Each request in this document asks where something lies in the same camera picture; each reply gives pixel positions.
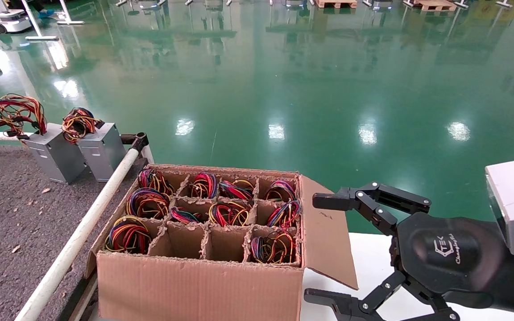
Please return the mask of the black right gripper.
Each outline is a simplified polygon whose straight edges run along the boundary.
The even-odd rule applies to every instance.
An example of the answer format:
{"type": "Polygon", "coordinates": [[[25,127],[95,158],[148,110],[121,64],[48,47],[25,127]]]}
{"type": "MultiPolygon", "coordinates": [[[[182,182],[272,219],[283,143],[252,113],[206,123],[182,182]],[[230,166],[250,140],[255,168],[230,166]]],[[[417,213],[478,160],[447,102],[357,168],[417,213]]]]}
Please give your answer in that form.
{"type": "Polygon", "coordinates": [[[312,204],[316,209],[355,210],[384,235],[395,235],[394,266],[399,272],[365,298],[304,290],[306,302],[330,307],[337,320],[383,320],[377,309],[401,287],[434,310],[413,321],[459,321],[446,301],[476,309],[504,301],[507,248],[496,223],[431,217],[429,199],[377,181],[359,188],[341,187],[336,193],[315,193],[312,204]],[[386,207],[414,215],[398,224],[386,207]]]}

